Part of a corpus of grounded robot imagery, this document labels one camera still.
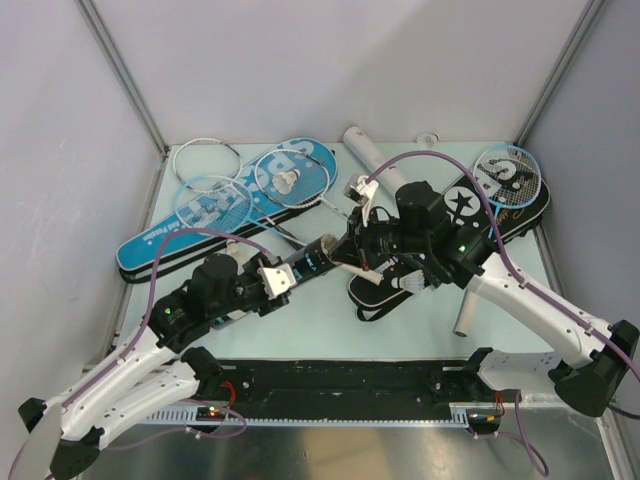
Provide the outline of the black shuttlecock tube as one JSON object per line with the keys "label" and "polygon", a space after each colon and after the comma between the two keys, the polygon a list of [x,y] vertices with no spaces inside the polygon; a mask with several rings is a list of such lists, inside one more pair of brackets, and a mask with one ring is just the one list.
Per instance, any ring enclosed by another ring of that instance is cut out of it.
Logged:
{"label": "black shuttlecock tube", "polygon": [[[229,300],[225,300],[222,306],[216,307],[212,311],[209,315],[211,326],[215,329],[221,329],[224,325],[251,313],[262,317],[287,305],[293,289],[338,267],[338,264],[329,258],[330,251],[337,247],[338,243],[335,236],[326,234],[285,260],[278,258],[277,262],[273,264],[267,262],[262,265],[262,260],[258,260],[255,256],[247,263],[243,273],[234,284],[235,287],[242,288],[242,292],[233,293]],[[293,269],[297,285],[276,299],[269,300],[257,270],[260,267],[276,267],[283,263],[289,264]]]}

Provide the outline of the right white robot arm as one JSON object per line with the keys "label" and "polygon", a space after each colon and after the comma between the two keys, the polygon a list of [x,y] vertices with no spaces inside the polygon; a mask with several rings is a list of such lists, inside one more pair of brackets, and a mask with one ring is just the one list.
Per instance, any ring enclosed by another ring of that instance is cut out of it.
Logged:
{"label": "right white robot arm", "polygon": [[417,293],[452,284],[509,313],[542,338],[555,353],[550,369],[538,367],[555,394],[572,409],[599,417],[632,370],[639,330],[627,321],[612,324],[590,316],[517,267],[503,246],[477,230],[451,222],[442,194],[426,181],[402,185],[395,193],[397,215],[374,210],[374,180],[356,177],[344,189],[355,202],[347,231],[333,248],[333,260],[363,276],[374,262],[392,256],[410,268],[396,275],[394,288]]}

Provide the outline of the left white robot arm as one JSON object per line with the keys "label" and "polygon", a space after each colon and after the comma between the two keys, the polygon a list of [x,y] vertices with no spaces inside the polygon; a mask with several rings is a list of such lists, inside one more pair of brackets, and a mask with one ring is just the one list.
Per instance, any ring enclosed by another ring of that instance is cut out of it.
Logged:
{"label": "left white robot arm", "polygon": [[154,301],[140,327],[77,383],[20,406],[30,438],[10,478],[72,479],[148,415],[178,401],[213,399],[223,368],[196,341],[216,324],[285,306],[296,284],[292,267],[278,257],[258,253],[240,266],[229,255],[212,255]]}

